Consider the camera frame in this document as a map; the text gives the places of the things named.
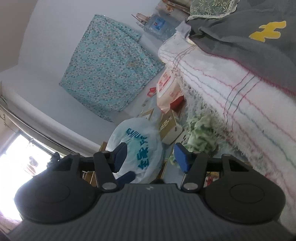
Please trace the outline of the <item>white striped blanket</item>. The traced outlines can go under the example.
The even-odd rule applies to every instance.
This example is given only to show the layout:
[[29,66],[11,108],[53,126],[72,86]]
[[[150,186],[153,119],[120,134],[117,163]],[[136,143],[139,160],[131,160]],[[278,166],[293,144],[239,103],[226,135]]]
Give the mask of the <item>white striped blanket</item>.
[[212,110],[231,143],[252,166],[277,183],[295,215],[295,98],[233,61],[204,53],[176,33],[159,58],[181,77],[187,104]]

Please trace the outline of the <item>small gold white box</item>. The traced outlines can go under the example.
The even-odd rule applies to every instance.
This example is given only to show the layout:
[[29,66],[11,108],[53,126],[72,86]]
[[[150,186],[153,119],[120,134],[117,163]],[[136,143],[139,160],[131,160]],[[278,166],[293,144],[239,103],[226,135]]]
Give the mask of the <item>small gold white box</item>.
[[183,127],[178,114],[173,110],[169,110],[163,115],[159,124],[159,134],[161,141],[166,145],[170,145],[179,137],[182,132]]

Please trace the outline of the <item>teal floral cloth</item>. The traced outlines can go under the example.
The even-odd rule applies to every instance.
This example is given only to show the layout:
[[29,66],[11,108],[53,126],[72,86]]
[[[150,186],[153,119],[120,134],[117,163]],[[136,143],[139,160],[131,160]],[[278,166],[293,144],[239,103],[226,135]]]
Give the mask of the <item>teal floral cloth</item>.
[[140,38],[126,25],[95,15],[60,86],[94,114],[112,121],[164,67]]

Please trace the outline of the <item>green white scrunchie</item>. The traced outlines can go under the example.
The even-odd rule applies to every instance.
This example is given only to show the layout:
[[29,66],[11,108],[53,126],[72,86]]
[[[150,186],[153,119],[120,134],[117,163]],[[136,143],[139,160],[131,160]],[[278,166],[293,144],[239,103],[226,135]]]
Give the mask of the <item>green white scrunchie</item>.
[[189,152],[204,152],[213,157],[219,149],[221,123],[213,113],[195,114],[186,120],[185,133],[181,134],[181,143]]

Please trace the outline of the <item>green floral pillow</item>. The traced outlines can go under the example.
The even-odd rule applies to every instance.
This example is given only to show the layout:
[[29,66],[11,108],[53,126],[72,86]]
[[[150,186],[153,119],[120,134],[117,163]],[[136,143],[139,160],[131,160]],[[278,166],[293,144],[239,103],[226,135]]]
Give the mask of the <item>green floral pillow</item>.
[[223,18],[234,13],[238,3],[238,0],[195,0],[190,6],[188,20]]

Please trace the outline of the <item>water bottle jug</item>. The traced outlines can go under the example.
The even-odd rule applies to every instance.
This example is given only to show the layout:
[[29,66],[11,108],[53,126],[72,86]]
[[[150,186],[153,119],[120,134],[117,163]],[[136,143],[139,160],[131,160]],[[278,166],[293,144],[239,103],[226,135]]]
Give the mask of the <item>water bottle jug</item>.
[[161,41],[165,41],[175,33],[175,28],[161,16],[152,15],[144,25],[144,31]]

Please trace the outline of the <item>dark grey yellow blanket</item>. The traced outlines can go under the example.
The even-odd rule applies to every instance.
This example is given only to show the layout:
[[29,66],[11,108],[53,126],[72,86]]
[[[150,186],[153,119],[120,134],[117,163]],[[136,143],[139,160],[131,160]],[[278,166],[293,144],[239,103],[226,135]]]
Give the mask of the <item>dark grey yellow blanket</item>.
[[295,94],[295,1],[239,1],[228,16],[187,23],[190,40],[204,52]]

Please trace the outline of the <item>white blue plastic bag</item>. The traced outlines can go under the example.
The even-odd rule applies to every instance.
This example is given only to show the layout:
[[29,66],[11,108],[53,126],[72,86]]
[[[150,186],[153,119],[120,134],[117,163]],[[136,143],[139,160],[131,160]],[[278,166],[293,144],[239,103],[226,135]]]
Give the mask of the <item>white blue plastic bag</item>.
[[157,177],[163,163],[163,144],[158,128],[146,118],[130,118],[120,123],[110,136],[106,150],[127,144],[127,156],[117,179],[128,171],[135,173],[132,183],[148,184]]

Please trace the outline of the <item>red wet wipes pack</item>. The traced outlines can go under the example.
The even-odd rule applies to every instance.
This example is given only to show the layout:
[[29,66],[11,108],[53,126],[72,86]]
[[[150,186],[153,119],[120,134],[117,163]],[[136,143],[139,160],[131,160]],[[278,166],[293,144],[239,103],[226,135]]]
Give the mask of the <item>red wet wipes pack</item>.
[[162,113],[175,109],[183,101],[184,94],[180,87],[181,80],[179,73],[170,68],[166,68],[159,78],[156,85],[157,107]]

